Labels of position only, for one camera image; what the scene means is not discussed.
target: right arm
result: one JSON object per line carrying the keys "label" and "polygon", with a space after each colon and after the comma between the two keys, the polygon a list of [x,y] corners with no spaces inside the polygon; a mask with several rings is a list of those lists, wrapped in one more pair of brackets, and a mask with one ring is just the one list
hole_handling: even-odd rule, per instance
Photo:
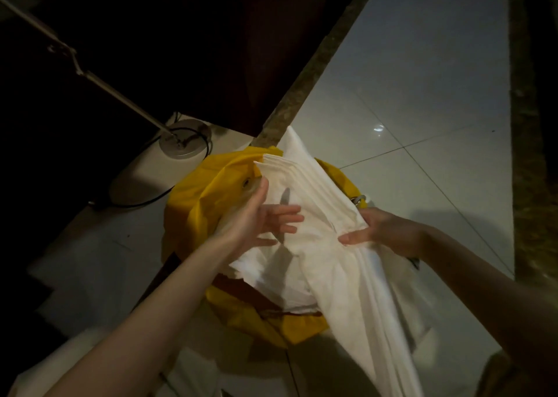
{"label": "right arm", "polygon": [[369,227],[339,237],[374,241],[427,263],[469,308],[513,362],[548,391],[558,390],[558,310],[465,246],[428,225],[377,208],[360,211]]}

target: brown marble strip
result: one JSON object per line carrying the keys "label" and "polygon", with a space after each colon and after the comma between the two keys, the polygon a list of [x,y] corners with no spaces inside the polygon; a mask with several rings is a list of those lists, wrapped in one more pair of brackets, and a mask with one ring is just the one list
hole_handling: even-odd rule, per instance
{"label": "brown marble strip", "polygon": [[368,0],[352,0],[279,102],[252,146],[276,146]]}
{"label": "brown marble strip", "polygon": [[546,182],[524,0],[509,0],[516,279],[558,303],[558,201]]}

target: folded white fabric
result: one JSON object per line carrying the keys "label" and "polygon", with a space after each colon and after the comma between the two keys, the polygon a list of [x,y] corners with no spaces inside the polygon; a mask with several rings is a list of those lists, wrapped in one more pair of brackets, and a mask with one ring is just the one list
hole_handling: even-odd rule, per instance
{"label": "folded white fabric", "polygon": [[411,264],[390,252],[381,252],[382,261],[370,245],[339,243],[339,235],[366,222],[291,127],[283,157],[265,155],[258,168],[269,179],[266,203],[286,203],[288,195],[305,221],[282,244],[252,249],[231,267],[281,307],[303,313],[315,311],[317,302],[334,337],[383,397],[422,396],[397,310],[411,326],[407,332],[424,334],[405,284]]}

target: forearm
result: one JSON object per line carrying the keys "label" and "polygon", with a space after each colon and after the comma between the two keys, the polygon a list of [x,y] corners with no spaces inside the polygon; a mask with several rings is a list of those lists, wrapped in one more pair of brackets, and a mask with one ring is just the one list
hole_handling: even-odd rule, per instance
{"label": "forearm", "polygon": [[427,230],[422,259],[469,308],[513,361],[536,380],[558,387],[558,312],[467,248]]}
{"label": "forearm", "polygon": [[226,257],[227,243],[207,241],[47,395],[144,394]]}

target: left hand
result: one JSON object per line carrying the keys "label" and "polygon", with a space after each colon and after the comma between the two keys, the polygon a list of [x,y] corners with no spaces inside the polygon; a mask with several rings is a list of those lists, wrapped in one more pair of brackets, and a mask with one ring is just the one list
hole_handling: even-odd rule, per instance
{"label": "left hand", "polygon": [[242,253],[253,247],[273,246],[277,240],[258,238],[262,232],[294,234],[297,228],[288,225],[302,222],[299,204],[263,204],[266,201],[269,181],[262,177],[260,186],[250,200],[230,221],[228,227],[219,233],[231,248],[227,263],[238,259]]}

